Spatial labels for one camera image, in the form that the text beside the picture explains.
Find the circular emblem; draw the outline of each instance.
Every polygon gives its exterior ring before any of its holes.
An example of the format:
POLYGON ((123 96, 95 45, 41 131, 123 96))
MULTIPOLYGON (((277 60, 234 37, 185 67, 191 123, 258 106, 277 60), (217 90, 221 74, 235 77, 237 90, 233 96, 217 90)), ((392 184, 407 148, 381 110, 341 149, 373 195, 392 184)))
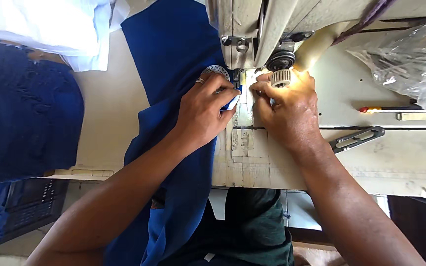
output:
POLYGON ((228 80, 228 82, 231 81, 230 80, 230 75, 228 74, 228 71, 224 67, 222 67, 222 66, 211 65, 211 66, 205 68, 205 70, 203 70, 202 74, 203 73, 210 73, 210 72, 215 72, 215 73, 222 74, 228 80))

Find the white fabric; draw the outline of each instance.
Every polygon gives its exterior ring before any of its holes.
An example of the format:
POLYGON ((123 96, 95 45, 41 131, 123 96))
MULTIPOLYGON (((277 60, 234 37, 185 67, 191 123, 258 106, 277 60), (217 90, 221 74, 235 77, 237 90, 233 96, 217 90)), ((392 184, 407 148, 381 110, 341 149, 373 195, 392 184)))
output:
POLYGON ((110 18, 120 28, 129 6, 118 0, 0 0, 0 40, 60 54, 75 72, 107 70, 110 18))

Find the sewing machine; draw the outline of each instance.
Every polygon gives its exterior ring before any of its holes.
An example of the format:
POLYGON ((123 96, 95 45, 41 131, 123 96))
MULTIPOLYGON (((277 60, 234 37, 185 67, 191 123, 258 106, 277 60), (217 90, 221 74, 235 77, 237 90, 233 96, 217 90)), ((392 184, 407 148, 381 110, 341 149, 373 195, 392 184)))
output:
POLYGON ((412 18, 426 17, 421 0, 206 0, 205 5, 228 67, 280 73, 271 77, 273 87, 287 85, 292 66, 311 68, 338 37, 369 27, 412 27, 425 22, 412 18))

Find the right hand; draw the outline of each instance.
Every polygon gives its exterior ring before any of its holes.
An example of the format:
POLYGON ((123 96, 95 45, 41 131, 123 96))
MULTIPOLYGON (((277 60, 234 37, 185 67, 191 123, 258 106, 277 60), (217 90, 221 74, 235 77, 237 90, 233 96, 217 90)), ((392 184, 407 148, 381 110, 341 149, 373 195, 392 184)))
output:
POLYGON ((308 72, 292 69, 294 79, 289 86, 272 88, 272 73, 257 77, 251 89, 260 94, 255 110, 269 134, 292 152, 324 141, 318 127, 315 79, 308 72))

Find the tiled floor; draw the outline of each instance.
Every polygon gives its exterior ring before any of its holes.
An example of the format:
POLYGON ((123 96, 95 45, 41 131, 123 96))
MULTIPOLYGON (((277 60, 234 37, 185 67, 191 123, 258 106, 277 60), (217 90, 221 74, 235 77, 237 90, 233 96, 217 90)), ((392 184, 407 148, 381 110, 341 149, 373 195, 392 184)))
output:
MULTIPOLYGON (((63 211, 67 210, 68 207, 98 183, 97 181, 72 180, 69 184, 67 196, 65 197, 63 211)), ((217 219, 224 220, 224 204, 227 192, 227 189, 212 189, 210 192, 209 199, 217 219)), ((389 215, 387 197, 373 196, 373 198, 384 212, 389 215)), ((321 226, 317 222, 315 208, 307 193, 303 191, 283 190, 280 201, 284 211, 285 226, 321 230, 321 226)), ((0 245, 0 266, 21 266, 51 226, 52 224, 48 224, 38 230, 34 230, 0 245)))

